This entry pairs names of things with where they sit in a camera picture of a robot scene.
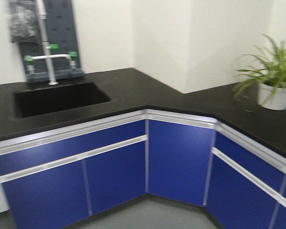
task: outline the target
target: floor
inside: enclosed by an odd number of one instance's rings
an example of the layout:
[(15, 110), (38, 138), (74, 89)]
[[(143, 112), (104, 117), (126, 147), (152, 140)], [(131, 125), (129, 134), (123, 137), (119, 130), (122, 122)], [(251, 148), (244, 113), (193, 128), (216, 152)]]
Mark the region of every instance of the floor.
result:
[[(8, 212), (0, 229), (15, 229)], [(223, 229), (204, 208), (144, 195), (64, 229)]]

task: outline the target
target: plastic bag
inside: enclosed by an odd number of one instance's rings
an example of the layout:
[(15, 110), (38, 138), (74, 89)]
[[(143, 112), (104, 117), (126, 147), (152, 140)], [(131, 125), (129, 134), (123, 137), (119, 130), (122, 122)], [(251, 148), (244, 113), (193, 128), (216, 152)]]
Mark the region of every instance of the plastic bag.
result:
[(13, 43), (37, 43), (39, 40), (36, 2), (30, 0), (8, 0), (11, 13), (10, 35)]

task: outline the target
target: countertop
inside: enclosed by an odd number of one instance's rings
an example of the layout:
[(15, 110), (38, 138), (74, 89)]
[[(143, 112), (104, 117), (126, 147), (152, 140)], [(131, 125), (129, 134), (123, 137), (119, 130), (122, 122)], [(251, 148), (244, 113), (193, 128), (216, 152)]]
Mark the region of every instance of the countertop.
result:
[(234, 84), (182, 94), (133, 69), (85, 74), (61, 80), (60, 85), (94, 82), (112, 100), (27, 118), (15, 117), (13, 93), (48, 87), (47, 83), (0, 85), (0, 141), (88, 122), (141, 109), (157, 109), (214, 117), (286, 158), (286, 110), (272, 111), (256, 104), (256, 89), (240, 101), (233, 99)]

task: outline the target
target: green valve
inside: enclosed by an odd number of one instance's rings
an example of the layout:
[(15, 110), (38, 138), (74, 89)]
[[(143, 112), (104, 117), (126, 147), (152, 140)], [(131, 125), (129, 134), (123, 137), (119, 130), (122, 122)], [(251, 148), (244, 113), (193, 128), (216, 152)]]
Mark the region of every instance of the green valve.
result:
[(24, 56), (24, 61), (28, 64), (28, 65), (33, 65), (34, 64), (34, 60), (32, 58), (32, 56), (30, 55), (26, 55)]
[(50, 49), (55, 51), (59, 49), (59, 46), (58, 44), (50, 44)]
[(69, 52), (69, 55), (70, 55), (70, 57), (71, 57), (71, 59), (72, 59), (73, 61), (76, 60), (76, 58), (77, 58), (77, 52)]

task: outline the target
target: white faucet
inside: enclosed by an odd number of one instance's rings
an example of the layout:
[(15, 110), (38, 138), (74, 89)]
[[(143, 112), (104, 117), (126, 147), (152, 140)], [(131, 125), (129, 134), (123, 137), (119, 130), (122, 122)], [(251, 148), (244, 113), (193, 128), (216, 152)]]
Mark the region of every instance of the white faucet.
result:
[(49, 85), (55, 85), (55, 84), (58, 84), (58, 82), (55, 79), (55, 72), (54, 72), (52, 58), (59, 58), (59, 57), (67, 58), (70, 63), (70, 67), (72, 69), (76, 69), (75, 59), (77, 57), (77, 53), (69, 52), (69, 54), (51, 55), (51, 49), (53, 48), (58, 49), (58, 45), (56, 44), (50, 45), (48, 42), (48, 36), (47, 36), (47, 31), (46, 31), (45, 22), (44, 22), (44, 20), (47, 17), (47, 13), (44, 8), (43, 0), (36, 0), (36, 5), (37, 5), (37, 12), (38, 12), (37, 18), (38, 18), (39, 28), (41, 31), (41, 43), (42, 43), (44, 55), (43, 56), (25, 56), (24, 60), (27, 62), (29, 73), (32, 74), (32, 73), (35, 73), (35, 68), (33, 65), (34, 60), (45, 59), (48, 73), (49, 73), (49, 80), (50, 80)]

